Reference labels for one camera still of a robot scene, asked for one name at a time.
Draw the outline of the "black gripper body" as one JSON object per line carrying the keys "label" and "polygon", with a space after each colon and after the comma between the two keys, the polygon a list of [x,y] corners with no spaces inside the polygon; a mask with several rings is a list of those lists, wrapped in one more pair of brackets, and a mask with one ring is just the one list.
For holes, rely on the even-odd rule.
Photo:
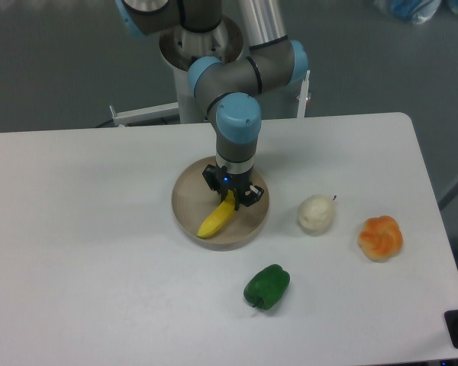
{"label": "black gripper body", "polygon": [[251,175],[252,175],[252,170],[248,170],[245,173],[242,174],[230,174],[227,171],[223,171],[222,169],[217,169],[218,170],[218,179],[224,186],[226,190],[226,196],[228,191],[232,191],[234,194],[234,189],[243,183],[249,183],[251,182]]}

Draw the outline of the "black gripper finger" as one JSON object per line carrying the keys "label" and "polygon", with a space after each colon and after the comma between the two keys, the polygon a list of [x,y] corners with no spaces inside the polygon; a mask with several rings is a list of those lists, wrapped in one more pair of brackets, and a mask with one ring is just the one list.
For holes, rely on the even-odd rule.
{"label": "black gripper finger", "polygon": [[202,172],[202,176],[207,186],[214,192],[218,193],[220,202],[226,198],[226,190],[218,179],[218,170],[216,165],[207,164]]}
{"label": "black gripper finger", "polygon": [[252,182],[243,183],[234,189],[235,206],[238,211],[240,206],[250,207],[257,203],[264,194],[264,189]]}

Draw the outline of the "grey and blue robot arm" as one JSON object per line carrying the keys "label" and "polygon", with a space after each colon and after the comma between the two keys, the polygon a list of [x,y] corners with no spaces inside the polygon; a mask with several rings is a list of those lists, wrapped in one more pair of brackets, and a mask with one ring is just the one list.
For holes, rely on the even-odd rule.
{"label": "grey and blue robot arm", "polygon": [[261,129],[257,95],[305,77],[304,47],[290,40],[278,1],[239,1],[246,29],[222,13],[220,1],[118,1],[128,30],[161,33],[160,49],[186,71],[189,92],[216,133],[216,162],[202,175],[222,199],[249,207],[264,194],[252,182]]}

